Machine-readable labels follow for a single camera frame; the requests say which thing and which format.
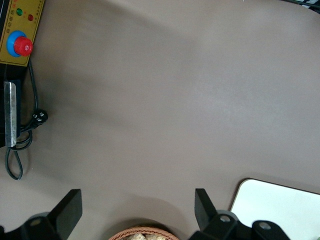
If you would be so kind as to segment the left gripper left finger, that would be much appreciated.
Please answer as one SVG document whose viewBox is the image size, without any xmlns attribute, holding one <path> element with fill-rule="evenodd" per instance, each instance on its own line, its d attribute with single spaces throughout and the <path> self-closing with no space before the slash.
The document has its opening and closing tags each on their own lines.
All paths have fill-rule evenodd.
<svg viewBox="0 0 320 240">
<path fill-rule="evenodd" d="M 26 240 L 66 240 L 82 214 L 82 191 L 72 189 L 48 214 L 28 220 L 23 236 Z"/>
</svg>

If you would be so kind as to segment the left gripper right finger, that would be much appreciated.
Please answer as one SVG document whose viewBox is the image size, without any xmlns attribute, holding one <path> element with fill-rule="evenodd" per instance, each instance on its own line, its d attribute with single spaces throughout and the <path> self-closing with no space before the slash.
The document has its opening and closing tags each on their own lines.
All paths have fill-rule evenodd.
<svg viewBox="0 0 320 240">
<path fill-rule="evenodd" d="M 217 210 L 207 192 L 197 188 L 194 193 L 194 215 L 199 227 L 192 240 L 237 240 L 239 222 L 228 210 Z"/>
</svg>

